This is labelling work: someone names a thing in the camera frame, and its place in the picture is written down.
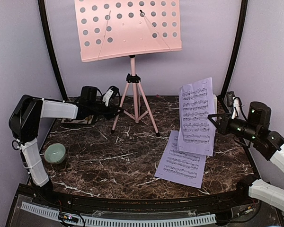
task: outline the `plastic cable channel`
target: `plastic cable channel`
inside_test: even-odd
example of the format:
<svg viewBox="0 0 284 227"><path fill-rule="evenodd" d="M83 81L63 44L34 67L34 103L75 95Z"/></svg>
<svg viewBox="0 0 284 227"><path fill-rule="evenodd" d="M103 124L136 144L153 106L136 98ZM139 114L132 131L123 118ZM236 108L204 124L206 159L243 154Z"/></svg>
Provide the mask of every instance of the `plastic cable channel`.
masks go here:
<svg viewBox="0 0 284 227"><path fill-rule="evenodd" d="M59 211L57 209L46 208L35 204L22 202L22 210L39 215L41 217L58 221ZM216 215L204 215L192 218L179 218L168 220L116 220L94 218L82 215L87 227L193 227L203 226L216 223ZM80 219L77 226L83 226Z"/></svg>

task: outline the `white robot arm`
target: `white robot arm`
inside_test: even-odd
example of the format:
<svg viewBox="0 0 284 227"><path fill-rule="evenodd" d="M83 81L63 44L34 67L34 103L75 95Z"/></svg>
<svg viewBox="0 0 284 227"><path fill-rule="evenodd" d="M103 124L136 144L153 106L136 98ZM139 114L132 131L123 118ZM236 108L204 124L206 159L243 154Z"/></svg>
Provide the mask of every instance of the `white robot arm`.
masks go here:
<svg viewBox="0 0 284 227"><path fill-rule="evenodd" d="M12 114L9 126L16 138L15 149L21 151L22 161L35 185L43 187L49 182L44 169L37 144L39 121L41 118L76 119L78 106L45 100L31 96L23 96Z"/></svg>
<svg viewBox="0 0 284 227"><path fill-rule="evenodd" d="M219 133L232 133L253 143L253 147L267 161L272 162L284 173L284 138L278 132L268 129L271 109L264 103L252 102L248 118L244 116L245 120L241 120L238 119L241 101L233 97L233 92L227 97L228 106L234 107L233 113L211 114L208 119ZM241 203L247 196L264 201L284 212L284 190L264 182L257 176L248 175L237 183L236 202Z"/></svg>
<svg viewBox="0 0 284 227"><path fill-rule="evenodd" d="M42 118L66 118L82 120L90 115L104 115L107 119L122 113L120 108L109 105L111 98L115 97L119 89L111 86L101 101L96 102L98 89L96 87L83 87L81 96L75 103L49 100L44 98L22 96L15 108L9 127L15 140L13 148L20 150L24 167L29 172L36 186L52 187L51 181L44 169L37 144L39 122Z"/></svg>

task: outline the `brown marble surface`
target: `brown marble surface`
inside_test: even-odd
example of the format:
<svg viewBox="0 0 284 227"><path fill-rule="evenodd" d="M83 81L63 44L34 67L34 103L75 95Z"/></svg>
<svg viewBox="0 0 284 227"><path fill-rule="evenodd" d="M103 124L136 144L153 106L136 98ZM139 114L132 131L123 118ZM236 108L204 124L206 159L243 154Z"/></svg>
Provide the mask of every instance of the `brown marble surface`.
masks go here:
<svg viewBox="0 0 284 227"><path fill-rule="evenodd" d="M232 135L216 134L214 156L208 157L201 189L154 178L171 130L179 130L178 97L148 97L161 137L149 116L139 124L122 114L115 134L114 120L95 125L63 124L57 119L42 152L53 143L66 147L60 165L44 163L54 190L84 196L118 199L171 199L235 190L237 181L252 173L243 150ZM124 109L133 112L132 98Z"/></svg>

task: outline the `music stand tripod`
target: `music stand tripod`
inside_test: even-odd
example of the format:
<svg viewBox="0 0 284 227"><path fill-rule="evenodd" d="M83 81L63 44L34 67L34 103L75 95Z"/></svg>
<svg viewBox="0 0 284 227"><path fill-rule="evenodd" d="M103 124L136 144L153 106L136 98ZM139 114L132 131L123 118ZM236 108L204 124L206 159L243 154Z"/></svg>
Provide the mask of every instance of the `music stand tripod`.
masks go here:
<svg viewBox="0 0 284 227"><path fill-rule="evenodd" d="M125 86L125 90L124 90L124 93L122 95L122 98L121 98L121 102L120 102L120 107L123 106L123 103L124 103L124 100L125 100L125 96L126 96L126 93L127 93L127 90L129 88L129 85L130 84L133 84L133 105L134 105L134 115L128 113L127 111L124 110L124 113L126 115L128 115L129 117L133 118L134 121L136 123L139 123L139 121L144 117L146 116L147 114L150 115L150 118L151 118L151 122L152 122L152 125L155 129L155 132L156 132L156 136L157 137L160 137L160 133L159 133L159 130L157 128L157 125L156 125L156 122L155 122L155 119L153 118L153 115L152 115L152 112L151 112L151 108L150 108L150 105L148 104L148 101L147 101L147 98L145 96L145 93L143 91L143 88L142 88L142 85L141 85L141 78L138 77L138 75L136 74L136 66L135 66L135 58L136 56L135 55L130 55L129 56L130 59L131 59L131 74L128 74L127 77L126 77L126 86ZM140 115L140 111L139 111L139 105L140 105L140 95L139 95L139 90L141 92L141 95L143 97L143 100L144 100L144 103L146 105L146 111ZM111 133L114 133L115 132L115 127L117 125L117 122L118 122L118 119L119 119L119 115L117 115L117 117L115 118L115 122L114 122L114 125L113 125L113 128L111 130Z"/></svg>

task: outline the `white wall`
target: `white wall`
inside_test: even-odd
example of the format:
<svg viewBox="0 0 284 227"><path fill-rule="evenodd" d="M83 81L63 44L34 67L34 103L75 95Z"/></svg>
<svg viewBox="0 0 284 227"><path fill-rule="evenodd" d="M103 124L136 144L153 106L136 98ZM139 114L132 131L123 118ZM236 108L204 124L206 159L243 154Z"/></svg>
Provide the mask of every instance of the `white wall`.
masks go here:
<svg viewBox="0 0 284 227"><path fill-rule="evenodd" d="M0 227L27 172L13 140L9 117L23 94L59 98L36 0L0 0ZM51 125L42 121L40 143Z"/></svg>
<svg viewBox="0 0 284 227"><path fill-rule="evenodd" d="M270 130L284 137L284 0L249 1L242 44L229 90L245 104L272 109ZM284 174L256 150L251 153L264 180L284 188Z"/></svg>
<svg viewBox="0 0 284 227"><path fill-rule="evenodd" d="M115 85L123 92L130 72L129 58L82 63L74 0L45 2L68 95L78 96L84 85L103 92ZM137 74L145 93L177 95L183 84L212 77L213 91L219 94L231 57L240 4L241 0L180 0L183 50L137 56Z"/></svg>

